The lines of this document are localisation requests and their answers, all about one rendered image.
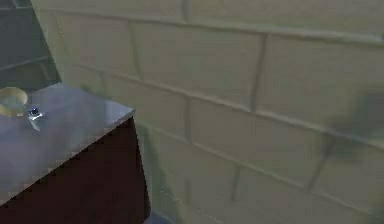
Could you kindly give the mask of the dark brown cabinet grey top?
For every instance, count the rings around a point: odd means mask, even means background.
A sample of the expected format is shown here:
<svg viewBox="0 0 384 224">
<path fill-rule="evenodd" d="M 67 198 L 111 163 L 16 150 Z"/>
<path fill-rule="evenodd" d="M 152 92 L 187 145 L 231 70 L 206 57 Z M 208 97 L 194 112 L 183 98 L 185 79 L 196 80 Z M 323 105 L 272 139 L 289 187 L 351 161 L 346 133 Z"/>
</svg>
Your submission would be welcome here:
<svg viewBox="0 0 384 224">
<path fill-rule="evenodd" d="M 28 111 L 42 117 L 31 121 Z M 62 83 L 0 114 L 0 224 L 144 224 L 150 213 L 132 108 Z"/>
</svg>

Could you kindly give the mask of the small blue silver object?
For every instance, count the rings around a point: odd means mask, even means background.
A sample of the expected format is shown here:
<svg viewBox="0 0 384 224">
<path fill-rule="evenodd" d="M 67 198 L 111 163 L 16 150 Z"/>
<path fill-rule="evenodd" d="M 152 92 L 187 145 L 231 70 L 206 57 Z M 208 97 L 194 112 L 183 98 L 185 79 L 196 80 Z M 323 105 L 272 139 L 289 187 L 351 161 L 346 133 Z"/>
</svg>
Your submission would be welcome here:
<svg viewBox="0 0 384 224">
<path fill-rule="evenodd" d="M 39 111 L 38 108 L 33 108 L 28 111 L 28 119 L 34 121 L 42 117 L 43 114 Z"/>
</svg>

